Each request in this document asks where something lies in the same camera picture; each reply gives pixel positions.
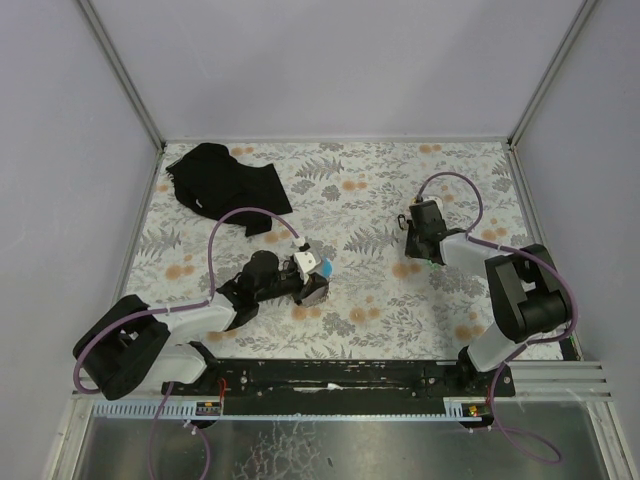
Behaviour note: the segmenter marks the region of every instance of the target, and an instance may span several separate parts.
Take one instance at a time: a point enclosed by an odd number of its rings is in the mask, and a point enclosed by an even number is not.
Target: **metal floor panel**
[[[212,451],[208,479],[541,479],[609,478],[589,414],[579,404],[499,406],[505,425],[555,443],[565,462],[544,466],[499,432],[469,434],[455,422],[219,422],[205,430]],[[94,418],[76,479],[146,479],[149,420]],[[523,441],[533,452],[547,452]],[[162,421],[154,439],[159,479],[200,477],[204,449],[181,422]]]

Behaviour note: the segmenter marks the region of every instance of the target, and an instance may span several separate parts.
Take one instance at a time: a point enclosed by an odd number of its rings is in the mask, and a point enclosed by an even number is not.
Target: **gray wall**
[[[613,383],[640,460],[640,2],[605,0],[519,151],[579,338]]]
[[[36,479],[108,309],[154,149],[73,2],[0,15],[0,477]]]
[[[507,136],[582,0],[94,0],[169,139]]]

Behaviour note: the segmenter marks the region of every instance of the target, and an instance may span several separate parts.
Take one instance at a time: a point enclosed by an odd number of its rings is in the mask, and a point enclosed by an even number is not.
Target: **floral mat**
[[[150,303],[208,293],[207,241],[213,220],[176,200],[165,168],[195,147],[170,144],[149,206],[126,291]],[[220,357],[455,359],[493,321],[486,282],[456,268],[435,268],[404,256],[407,211],[422,181],[453,170],[470,177],[485,202],[476,234],[513,246],[530,243],[502,146],[482,143],[256,143],[228,145],[241,163],[275,165],[293,213],[287,221],[333,265],[329,297],[312,308],[290,298],[265,302],[258,317],[197,340]],[[438,178],[427,189],[444,202],[449,227],[477,215],[469,187]],[[220,284],[257,250],[284,258],[290,233],[244,237],[224,226],[214,242]],[[522,358],[560,359],[557,345],[537,345]]]

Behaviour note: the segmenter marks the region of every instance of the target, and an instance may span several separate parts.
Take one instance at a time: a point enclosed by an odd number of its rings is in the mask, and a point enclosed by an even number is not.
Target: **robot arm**
[[[487,279],[495,322],[459,355],[473,372],[495,369],[534,335],[551,332],[571,318],[571,303],[560,283],[538,264],[468,240],[461,229],[447,229],[435,199],[409,207],[405,254],[458,267]],[[522,249],[554,266],[542,245]]]
[[[304,238],[296,239],[298,251],[282,268],[278,257],[265,250],[254,253],[233,279],[216,290],[211,300],[170,306],[164,314],[133,320],[114,330],[89,352],[83,367],[108,400],[121,398],[143,381],[157,385],[176,381],[193,383],[207,365],[191,345],[207,332],[225,332],[253,319],[259,302],[291,295],[298,305],[311,306],[328,294],[331,266]],[[201,304],[197,308],[191,305]],[[150,308],[137,295],[120,299],[76,344],[77,359],[102,330],[121,318]]]

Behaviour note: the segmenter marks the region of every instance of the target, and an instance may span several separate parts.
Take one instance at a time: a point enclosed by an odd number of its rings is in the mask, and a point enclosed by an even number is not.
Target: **red wire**
[[[220,385],[220,410],[222,410],[222,401],[224,400],[224,393],[227,390],[227,381],[224,378],[218,380],[218,384]]]

